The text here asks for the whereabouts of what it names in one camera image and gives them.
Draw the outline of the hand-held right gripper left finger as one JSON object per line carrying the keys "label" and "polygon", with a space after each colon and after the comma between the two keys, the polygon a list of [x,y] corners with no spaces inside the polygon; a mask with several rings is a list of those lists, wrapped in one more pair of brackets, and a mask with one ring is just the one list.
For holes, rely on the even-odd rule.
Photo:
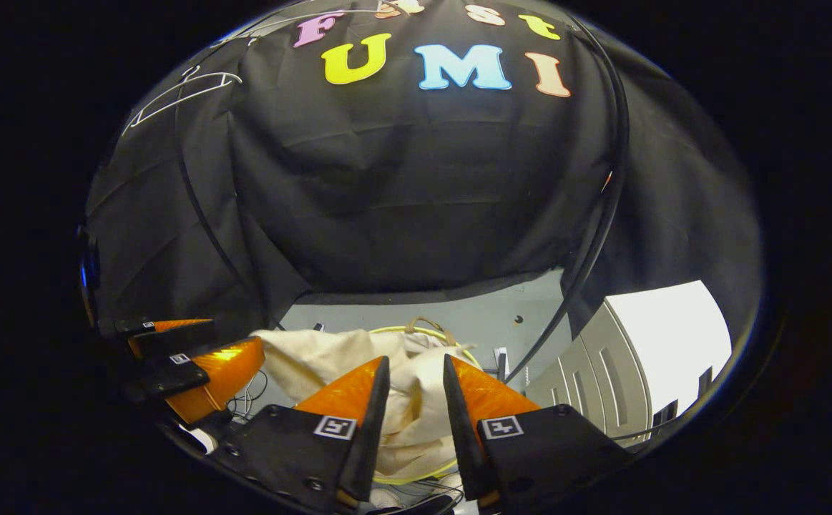
{"label": "hand-held right gripper left finger", "polygon": [[390,382],[381,355],[296,407],[262,408],[210,459],[294,511],[354,511],[372,489]]}

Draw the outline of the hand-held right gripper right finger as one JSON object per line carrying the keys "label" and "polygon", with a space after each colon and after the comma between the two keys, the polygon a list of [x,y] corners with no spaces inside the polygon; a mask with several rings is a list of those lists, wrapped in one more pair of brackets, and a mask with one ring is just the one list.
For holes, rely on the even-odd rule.
{"label": "hand-held right gripper right finger", "polygon": [[443,387],[464,496],[482,511],[559,511],[632,460],[575,408],[541,408],[454,355]]}

